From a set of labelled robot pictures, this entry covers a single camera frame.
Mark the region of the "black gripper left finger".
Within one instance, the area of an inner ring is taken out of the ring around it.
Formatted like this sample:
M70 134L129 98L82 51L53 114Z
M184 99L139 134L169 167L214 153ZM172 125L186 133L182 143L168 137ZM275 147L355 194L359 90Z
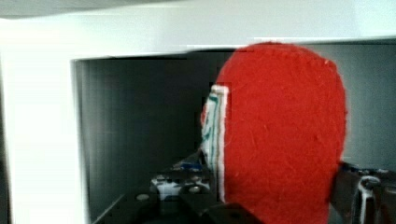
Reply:
M208 169L202 152L192 153L170 168L158 172L150 180L150 190L156 192L161 201L178 196L185 187L189 189L195 186L210 193L217 192L215 177Z

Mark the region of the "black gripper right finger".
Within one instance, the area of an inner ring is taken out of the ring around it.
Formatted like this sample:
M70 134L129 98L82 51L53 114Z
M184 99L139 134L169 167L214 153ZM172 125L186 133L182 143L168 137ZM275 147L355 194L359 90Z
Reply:
M396 174L342 162L331 205L343 224L396 224Z

